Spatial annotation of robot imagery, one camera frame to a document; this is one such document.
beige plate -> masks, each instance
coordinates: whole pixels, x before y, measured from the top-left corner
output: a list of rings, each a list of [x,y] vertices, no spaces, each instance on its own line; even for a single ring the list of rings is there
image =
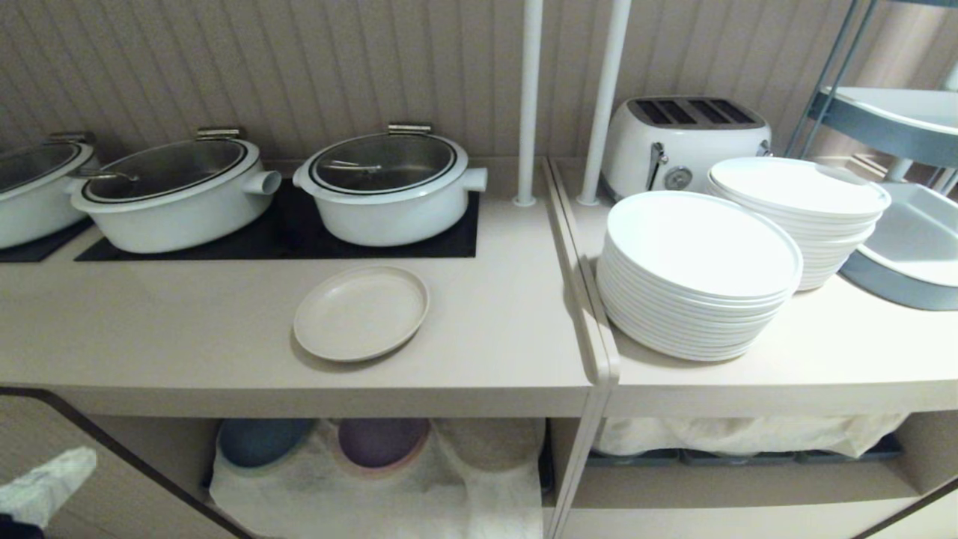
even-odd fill
[[[405,269],[344,271],[314,288],[293,321],[307,351],[334,362],[361,362],[399,348],[429,310],[429,290]]]

toaster dial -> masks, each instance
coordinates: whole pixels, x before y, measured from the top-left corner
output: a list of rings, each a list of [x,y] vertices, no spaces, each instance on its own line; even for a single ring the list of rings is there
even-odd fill
[[[672,167],[665,173],[662,183],[669,191],[681,191],[692,183],[692,171],[686,167]]]

pot lid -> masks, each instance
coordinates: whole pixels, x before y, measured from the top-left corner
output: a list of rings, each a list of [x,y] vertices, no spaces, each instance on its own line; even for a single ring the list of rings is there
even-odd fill
[[[0,193],[40,179],[80,153],[76,144],[50,144],[0,155]]]
[[[449,171],[456,152],[446,141],[419,134],[379,134],[323,152],[310,177],[338,193],[378,195],[412,189]]]
[[[88,181],[83,194],[101,202],[129,202],[182,191],[221,176],[246,156],[230,140],[187,141],[135,153],[103,167],[126,177]]]

countertop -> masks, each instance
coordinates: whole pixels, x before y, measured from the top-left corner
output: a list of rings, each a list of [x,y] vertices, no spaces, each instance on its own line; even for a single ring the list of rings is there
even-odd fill
[[[550,159],[576,250],[602,252],[611,201],[575,201],[581,159]],[[743,356],[671,358],[614,325],[606,345],[619,374],[606,416],[829,415],[958,409],[958,312],[928,312],[873,296],[837,275],[796,294]]]
[[[545,161],[531,208],[511,200],[515,159],[472,164],[490,167],[474,259],[74,262],[92,227],[42,263],[0,265],[0,385],[118,415],[577,416],[591,356]],[[365,363],[312,357],[292,335],[299,303],[371,264],[425,281],[418,334]]]

toaster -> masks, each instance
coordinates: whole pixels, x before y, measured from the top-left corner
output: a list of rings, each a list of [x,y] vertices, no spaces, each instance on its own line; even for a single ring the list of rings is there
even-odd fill
[[[630,99],[609,124],[602,181],[616,200],[663,189],[704,193],[712,165],[771,155],[771,136],[761,116],[731,100]]]

